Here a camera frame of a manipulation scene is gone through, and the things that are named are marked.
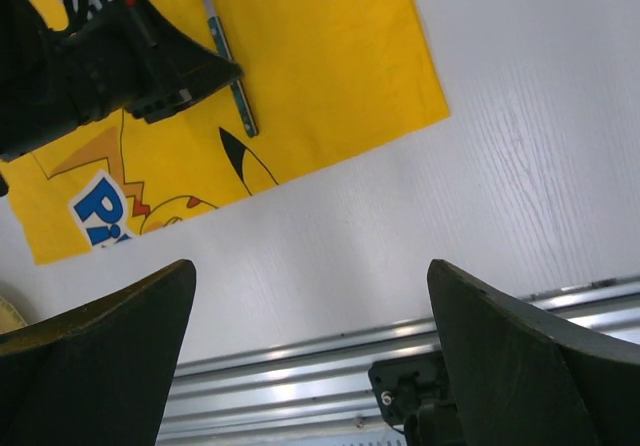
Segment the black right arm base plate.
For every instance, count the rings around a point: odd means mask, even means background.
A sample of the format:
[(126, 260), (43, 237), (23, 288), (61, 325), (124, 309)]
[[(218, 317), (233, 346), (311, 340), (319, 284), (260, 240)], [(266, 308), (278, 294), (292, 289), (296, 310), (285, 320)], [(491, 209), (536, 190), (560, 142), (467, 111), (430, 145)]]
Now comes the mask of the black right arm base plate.
[(464, 445), (440, 351), (373, 363), (368, 377), (385, 423), (408, 445)]

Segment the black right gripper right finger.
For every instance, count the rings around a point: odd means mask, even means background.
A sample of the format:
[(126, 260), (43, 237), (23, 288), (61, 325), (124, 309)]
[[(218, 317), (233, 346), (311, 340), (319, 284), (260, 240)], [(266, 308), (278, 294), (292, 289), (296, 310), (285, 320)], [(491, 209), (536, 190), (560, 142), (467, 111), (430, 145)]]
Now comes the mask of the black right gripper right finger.
[(442, 259), (427, 286), (470, 445), (636, 445), (639, 347), (509, 296)]

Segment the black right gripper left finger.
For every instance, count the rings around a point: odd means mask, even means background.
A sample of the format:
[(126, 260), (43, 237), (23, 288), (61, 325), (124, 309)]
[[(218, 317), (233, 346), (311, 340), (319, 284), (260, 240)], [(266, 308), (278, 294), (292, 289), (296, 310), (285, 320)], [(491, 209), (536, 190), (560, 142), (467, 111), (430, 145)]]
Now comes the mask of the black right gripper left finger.
[(155, 444), (195, 290), (182, 259), (2, 334), (2, 444)]

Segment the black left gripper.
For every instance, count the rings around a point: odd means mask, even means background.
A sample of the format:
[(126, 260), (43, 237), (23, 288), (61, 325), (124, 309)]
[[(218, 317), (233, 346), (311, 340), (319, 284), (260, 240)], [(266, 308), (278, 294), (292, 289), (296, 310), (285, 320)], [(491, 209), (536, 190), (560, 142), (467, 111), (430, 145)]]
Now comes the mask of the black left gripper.
[(150, 0), (63, 0), (50, 28), (30, 0), (1, 0), (1, 158), (12, 161), (123, 108), (155, 123), (242, 76)]

